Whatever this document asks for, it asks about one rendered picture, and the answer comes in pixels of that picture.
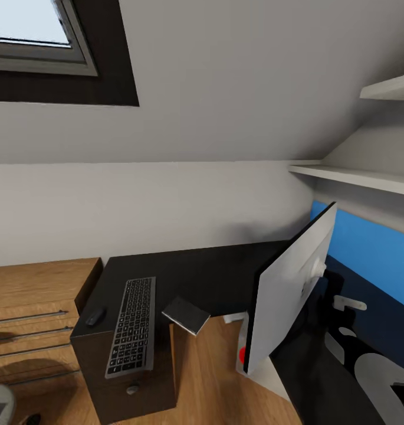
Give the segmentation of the monitor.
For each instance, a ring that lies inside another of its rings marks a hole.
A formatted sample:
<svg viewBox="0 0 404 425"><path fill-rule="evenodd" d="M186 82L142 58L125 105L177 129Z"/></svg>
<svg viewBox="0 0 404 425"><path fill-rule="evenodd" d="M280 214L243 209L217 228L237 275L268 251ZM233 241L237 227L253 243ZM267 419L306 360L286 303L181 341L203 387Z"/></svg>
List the monitor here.
<svg viewBox="0 0 404 425"><path fill-rule="evenodd" d="M338 202L333 201L254 273L247 343L239 358L249 376L283 341L304 328L324 339L329 331L325 316L316 327L308 323L307 299L321 277L329 280L323 300L333 303L341 294L344 277L326 269L326 255L335 227ZM303 306L306 320L288 334Z"/></svg>

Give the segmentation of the mouse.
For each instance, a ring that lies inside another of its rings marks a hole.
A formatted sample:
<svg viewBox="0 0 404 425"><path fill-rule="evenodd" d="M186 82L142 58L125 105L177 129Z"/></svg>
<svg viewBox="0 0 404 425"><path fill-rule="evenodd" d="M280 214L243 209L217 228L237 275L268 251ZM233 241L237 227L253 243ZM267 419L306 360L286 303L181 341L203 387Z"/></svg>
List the mouse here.
<svg viewBox="0 0 404 425"><path fill-rule="evenodd" d="M91 316L87 319L86 323L88 325L96 325L106 314L105 309L98 309L91 314Z"/></svg>

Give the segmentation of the swivel chair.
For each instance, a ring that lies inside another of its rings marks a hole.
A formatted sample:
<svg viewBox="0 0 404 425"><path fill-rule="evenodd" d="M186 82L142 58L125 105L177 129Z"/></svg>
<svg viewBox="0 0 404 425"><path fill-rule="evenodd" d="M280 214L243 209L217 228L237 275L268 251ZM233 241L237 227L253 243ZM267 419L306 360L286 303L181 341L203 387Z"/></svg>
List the swivel chair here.
<svg viewBox="0 0 404 425"><path fill-rule="evenodd" d="M0 425L11 425L16 404L15 391L9 385L0 383ZM26 414L17 424L23 425L27 421L27 425L38 425L40 418L40 414Z"/></svg>

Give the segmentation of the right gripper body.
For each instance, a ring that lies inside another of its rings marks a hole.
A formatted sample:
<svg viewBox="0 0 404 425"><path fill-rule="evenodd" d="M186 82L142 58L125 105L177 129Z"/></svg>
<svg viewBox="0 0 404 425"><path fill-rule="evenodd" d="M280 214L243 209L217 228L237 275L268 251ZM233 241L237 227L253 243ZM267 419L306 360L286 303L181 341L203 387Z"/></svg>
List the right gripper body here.
<svg viewBox="0 0 404 425"><path fill-rule="evenodd" d="M355 317L356 317L355 310L344 307L344 311L341 311L341 310L334 309L331 304L332 303L330 302L318 300L317 307L316 307L316 314L325 316L327 319L327 323L330 318L334 316L338 316L348 321L348 323L351 326L354 325Z"/></svg>

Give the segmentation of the notebook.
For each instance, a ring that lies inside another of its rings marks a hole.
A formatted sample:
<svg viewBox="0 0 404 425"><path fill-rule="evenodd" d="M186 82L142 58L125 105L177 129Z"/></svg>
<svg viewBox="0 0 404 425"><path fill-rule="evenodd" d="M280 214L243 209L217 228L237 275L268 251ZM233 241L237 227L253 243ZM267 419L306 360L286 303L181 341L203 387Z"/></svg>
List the notebook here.
<svg viewBox="0 0 404 425"><path fill-rule="evenodd" d="M196 336L211 314L177 296L163 311L162 314L179 324L188 332Z"/></svg>

